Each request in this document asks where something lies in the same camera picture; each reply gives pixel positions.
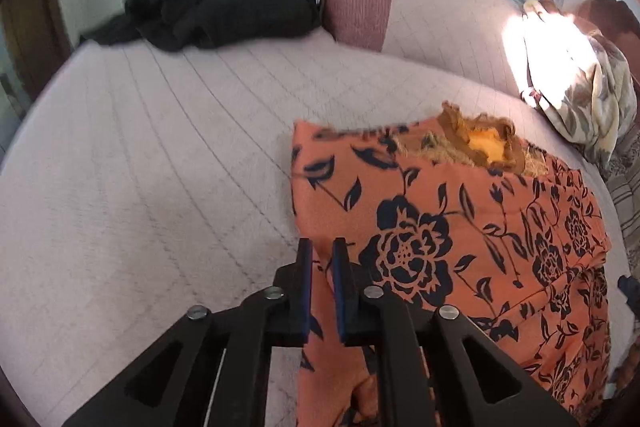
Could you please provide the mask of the striped floral beige cushion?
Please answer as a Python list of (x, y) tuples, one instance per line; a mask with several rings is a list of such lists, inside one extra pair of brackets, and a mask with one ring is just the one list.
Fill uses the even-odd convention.
[(639, 263), (639, 127), (634, 124), (616, 145), (606, 172), (622, 230), (626, 251), (633, 265)]

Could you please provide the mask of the black garment on bed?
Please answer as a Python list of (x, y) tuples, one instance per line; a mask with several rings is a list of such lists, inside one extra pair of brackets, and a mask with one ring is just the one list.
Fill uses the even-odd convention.
[(321, 24), (320, 0), (125, 0), (122, 12), (81, 34), (101, 46), (144, 40), (165, 52), (244, 40), (298, 38)]

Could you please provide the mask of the dark brown garment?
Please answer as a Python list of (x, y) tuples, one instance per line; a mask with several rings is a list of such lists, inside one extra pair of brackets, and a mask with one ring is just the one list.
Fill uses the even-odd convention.
[(639, 21), (629, 6), (618, 0), (587, 0), (575, 13), (597, 27), (625, 55), (631, 74), (639, 78)]

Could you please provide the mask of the orange black floral blouse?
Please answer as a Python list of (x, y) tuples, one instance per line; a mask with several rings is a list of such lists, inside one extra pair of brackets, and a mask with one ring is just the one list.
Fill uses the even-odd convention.
[(298, 381), (302, 426), (375, 426), (376, 360), (336, 329), (332, 245), (374, 285), (420, 309), (457, 307), (581, 423), (600, 409), (611, 340), (611, 247), (580, 171), (525, 144), (526, 167), (431, 153), (461, 116), (362, 131), (299, 121), (292, 205), (314, 246), (311, 335)]

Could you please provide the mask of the cream floral blanket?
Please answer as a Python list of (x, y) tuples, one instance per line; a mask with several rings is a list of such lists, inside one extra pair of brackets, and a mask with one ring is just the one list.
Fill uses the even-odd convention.
[(520, 25), (526, 52), (521, 98), (600, 170), (638, 116), (629, 62), (601, 27), (563, 13), (553, 0), (527, 0)]

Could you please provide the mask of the pink quilted bolster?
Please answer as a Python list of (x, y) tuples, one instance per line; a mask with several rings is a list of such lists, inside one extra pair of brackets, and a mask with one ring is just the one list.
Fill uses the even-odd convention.
[(503, 31), (512, 0), (323, 0), (322, 25), (339, 43), (434, 66), (517, 96), (521, 46)]

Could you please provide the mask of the brown wooden glass door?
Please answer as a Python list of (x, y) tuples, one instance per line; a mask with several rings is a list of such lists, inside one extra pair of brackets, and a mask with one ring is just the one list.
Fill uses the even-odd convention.
[(60, 0), (1, 0), (1, 154), (73, 53)]

